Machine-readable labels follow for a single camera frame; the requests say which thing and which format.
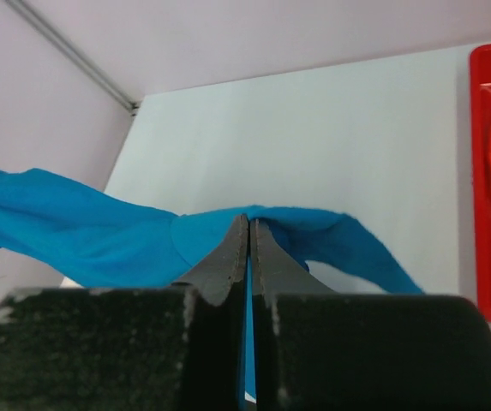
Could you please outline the blue t shirt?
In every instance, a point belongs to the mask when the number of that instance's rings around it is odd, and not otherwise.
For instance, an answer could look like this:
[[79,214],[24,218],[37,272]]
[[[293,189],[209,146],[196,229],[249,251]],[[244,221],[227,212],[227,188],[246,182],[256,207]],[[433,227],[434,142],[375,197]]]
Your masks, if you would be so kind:
[[391,294],[421,293],[385,245],[345,213],[247,205],[177,215],[45,170],[0,170],[0,248],[85,287],[169,285],[213,251],[237,217],[267,223],[302,268],[321,262]]

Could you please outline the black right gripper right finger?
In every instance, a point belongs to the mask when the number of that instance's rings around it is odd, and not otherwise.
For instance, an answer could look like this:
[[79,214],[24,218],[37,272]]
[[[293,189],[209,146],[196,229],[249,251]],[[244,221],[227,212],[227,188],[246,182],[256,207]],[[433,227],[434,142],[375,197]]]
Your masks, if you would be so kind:
[[491,330],[456,295],[331,291],[250,224],[260,410],[491,410]]

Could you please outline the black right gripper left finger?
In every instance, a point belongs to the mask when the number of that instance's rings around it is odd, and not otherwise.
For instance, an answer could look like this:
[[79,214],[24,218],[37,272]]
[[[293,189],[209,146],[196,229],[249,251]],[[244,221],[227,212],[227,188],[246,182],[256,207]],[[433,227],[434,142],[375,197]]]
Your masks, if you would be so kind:
[[248,219],[169,287],[17,289],[0,410],[242,410]]

